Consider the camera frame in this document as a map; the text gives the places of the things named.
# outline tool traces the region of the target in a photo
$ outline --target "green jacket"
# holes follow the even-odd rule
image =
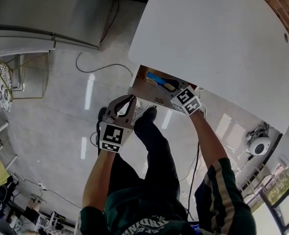
[[[200,233],[255,235],[250,208],[236,187],[229,159],[220,159],[209,168],[195,193]],[[104,214],[93,207],[80,212],[83,235],[194,235],[187,212],[176,192],[163,188],[136,187],[108,196]]]

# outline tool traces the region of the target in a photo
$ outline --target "striped sleeve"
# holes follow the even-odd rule
[[[250,208],[236,187],[228,158],[214,162],[195,193],[200,227],[225,235],[255,235]]]
[[[80,230],[79,234],[82,235],[110,235],[103,213],[94,207],[87,206],[81,210],[79,213],[78,227]]]

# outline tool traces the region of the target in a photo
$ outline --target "shoe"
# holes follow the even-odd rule
[[[157,115],[158,111],[156,109],[156,106],[152,106],[150,108],[148,108],[144,114],[142,115],[142,118],[145,118],[149,121],[151,121],[153,123],[153,121],[155,120],[156,118],[156,115]]]

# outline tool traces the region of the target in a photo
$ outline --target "white tiled floor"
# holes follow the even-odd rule
[[[143,3],[120,0],[120,13],[101,50],[82,54],[78,60],[79,66],[93,70],[110,63],[121,63],[134,72],[137,65],[128,60],[128,50],[144,8]],[[8,136],[3,134],[2,137],[5,148],[1,158],[6,161],[14,153],[19,156],[11,170],[22,178],[43,182],[46,188],[81,206],[83,189],[97,158],[97,149],[90,144],[89,138],[96,130],[98,111],[113,99],[127,93],[131,77],[120,67],[100,70],[93,75],[80,73],[75,68],[78,54],[52,52],[49,56],[49,80],[45,98],[14,100],[11,112],[1,112],[0,115],[10,123],[6,130]],[[228,152],[233,169],[241,168],[248,157],[244,153],[244,136],[261,121],[210,92],[202,91],[201,98],[208,109],[208,122]],[[178,177],[182,180],[180,199],[187,207],[198,139],[188,117],[172,113],[166,127],[167,114],[170,115],[166,108],[158,107],[155,124],[169,141]],[[275,136],[277,132],[270,130],[270,137],[274,139]],[[135,134],[130,136],[121,155],[140,177],[145,176],[147,151]],[[262,160],[261,156],[247,163],[236,175],[237,182],[242,184],[253,172],[254,165]],[[193,193],[206,173],[202,159],[199,165]],[[22,193],[16,199],[23,207],[31,193],[40,195],[39,188],[29,182],[21,183],[19,188]],[[42,207],[43,211],[56,211],[72,222],[77,219],[79,208],[50,192],[45,192],[43,198],[47,202]],[[191,213],[196,218],[193,197]]]

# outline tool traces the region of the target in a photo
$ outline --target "decorative plate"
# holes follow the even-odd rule
[[[0,61],[0,75],[7,84],[10,92],[12,93],[12,75],[8,70],[7,64]],[[9,112],[12,107],[12,99],[0,78],[0,106],[5,111]]]

